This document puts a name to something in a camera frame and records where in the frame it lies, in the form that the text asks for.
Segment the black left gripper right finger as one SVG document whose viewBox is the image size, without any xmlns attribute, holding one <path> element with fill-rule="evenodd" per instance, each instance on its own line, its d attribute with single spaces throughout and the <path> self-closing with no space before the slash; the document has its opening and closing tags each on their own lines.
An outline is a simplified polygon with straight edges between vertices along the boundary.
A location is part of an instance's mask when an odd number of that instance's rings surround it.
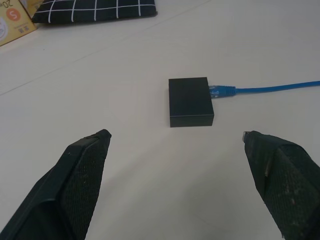
<svg viewBox="0 0 320 240">
<path fill-rule="evenodd" d="M 320 238 L 320 168 L 300 145 L 246 131 L 244 151 L 255 187 L 286 240 Z"/>
</svg>

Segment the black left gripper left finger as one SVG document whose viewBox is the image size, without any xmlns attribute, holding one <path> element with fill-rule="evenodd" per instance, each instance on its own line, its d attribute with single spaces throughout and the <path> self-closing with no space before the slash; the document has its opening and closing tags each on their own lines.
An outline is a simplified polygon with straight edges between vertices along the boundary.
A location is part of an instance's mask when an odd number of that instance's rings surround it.
<svg viewBox="0 0 320 240">
<path fill-rule="evenodd" d="M 69 145 L 30 190 L 2 240 L 84 240 L 100 194 L 112 135 L 106 129 Z"/>
</svg>

